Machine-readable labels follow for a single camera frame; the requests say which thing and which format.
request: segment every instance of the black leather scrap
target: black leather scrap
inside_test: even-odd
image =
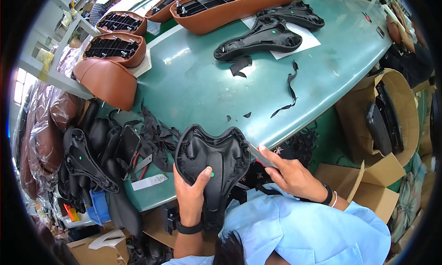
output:
[[[172,164],[168,163],[167,152],[175,156],[177,141],[181,136],[180,131],[158,121],[143,103],[141,103],[141,116],[144,119],[140,132],[143,154],[146,157],[152,154],[153,164],[161,171],[173,172]]]
[[[252,65],[251,57],[244,56],[230,66],[230,71],[232,72],[233,76],[241,76],[247,78],[247,76],[244,73],[240,72],[240,70],[251,65]]]
[[[290,86],[290,83],[293,81],[293,79],[295,79],[296,75],[298,75],[298,64],[295,62],[295,60],[293,60],[293,69],[295,70],[295,74],[291,74],[291,73],[289,73],[289,76],[287,77],[287,84],[289,85],[290,95],[291,95],[291,97],[293,98],[293,104],[289,104],[289,105],[286,105],[286,106],[284,106],[284,107],[282,107],[282,108],[277,109],[277,110],[272,114],[272,116],[271,116],[270,118],[274,117],[277,113],[279,113],[280,110],[282,110],[282,109],[288,109],[288,108],[290,108],[290,107],[295,106],[295,104],[296,104],[296,99],[297,99],[297,97],[296,97],[295,92],[293,91],[292,87]]]

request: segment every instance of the green table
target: green table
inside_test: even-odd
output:
[[[156,37],[148,43],[152,69],[138,78],[133,110],[119,113],[117,121],[138,118],[144,100],[158,120],[181,131],[197,123],[208,133],[219,135],[236,126],[254,145],[272,148],[286,141],[350,91],[392,43],[389,36],[383,39],[376,31],[380,26],[387,32],[385,14],[379,5],[367,11],[366,0],[305,3],[325,20],[325,27],[312,32],[321,45],[279,60],[269,52],[254,53],[253,65],[242,70],[247,78],[233,77],[229,63],[213,58],[219,44],[249,30],[241,21],[202,36],[174,26]],[[365,19],[363,11],[373,23]],[[172,20],[164,25],[175,24]],[[148,26],[157,34],[163,31],[163,25]],[[145,37],[150,41],[155,36]],[[292,82],[298,97],[296,105],[270,119],[275,110],[292,103],[286,81],[287,75],[293,73],[293,60],[299,66]],[[251,117],[244,118],[249,112]],[[146,176],[160,173],[151,165]],[[173,174],[165,175],[168,180],[162,184],[138,191],[132,190],[129,180],[125,182],[126,192],[138,210],[145,211],[176,198]]]

